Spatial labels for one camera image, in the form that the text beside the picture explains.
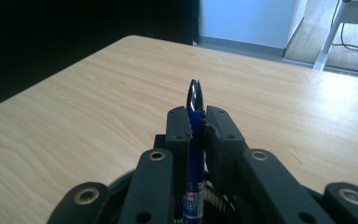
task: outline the floor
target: floor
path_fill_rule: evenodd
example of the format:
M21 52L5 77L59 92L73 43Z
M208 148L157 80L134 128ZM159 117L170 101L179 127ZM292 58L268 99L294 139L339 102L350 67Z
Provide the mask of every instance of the floor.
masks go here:
M207 37L200 38L198 47L312 68L328 35L336 5L337 0L309 0L304 20L296 35L294 35L284 57L273 49L261 49L240 42L211 40ZM358 25L346 24L344 37L345 43L358 46ZM339 42L340 29L334 43ZM325 71L358 77L358 52L339 46L332 47Z

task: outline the wall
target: wall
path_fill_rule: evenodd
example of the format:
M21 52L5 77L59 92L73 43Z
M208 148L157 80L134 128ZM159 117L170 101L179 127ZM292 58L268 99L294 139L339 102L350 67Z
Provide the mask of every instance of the wall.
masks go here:
M284 49L307 0L201 0L200 36Z

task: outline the wood grain surface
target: wood grain surface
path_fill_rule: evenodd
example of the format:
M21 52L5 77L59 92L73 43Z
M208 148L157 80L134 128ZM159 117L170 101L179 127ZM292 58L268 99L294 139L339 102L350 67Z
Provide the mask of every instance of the wood grain surface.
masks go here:
M358 185L357 77L129 36L0 104L0 223L45 223L69 189L134 169L192 78L301 184Z

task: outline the blue pen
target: blue pen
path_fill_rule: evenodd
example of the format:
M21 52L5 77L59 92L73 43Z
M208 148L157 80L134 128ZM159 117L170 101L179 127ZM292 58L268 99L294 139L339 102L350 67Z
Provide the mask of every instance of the blue pen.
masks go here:
M186 110L190 119L193 138L188 154L187 192L184 196L184 223L202 223L205 181L202 120L205 118L200 82L191 80Z

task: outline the cable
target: cable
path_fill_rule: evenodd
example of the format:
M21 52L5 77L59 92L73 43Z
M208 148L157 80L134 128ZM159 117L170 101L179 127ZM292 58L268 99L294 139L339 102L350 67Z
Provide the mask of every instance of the cable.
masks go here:
M340 0L337 0L336 9L334 10L334 14L333 14L333 17L331 19L330 29L331 29L331 27L333 27L333 22L334 22L334 18L336 17L339 1ZM344 27L345 27L345 23L342 23L342 27L341 27L341 44L332 44L332 46L343 46L345 49L358 51L358 46L344 43L344 38L343 38L343 36L344 36Z

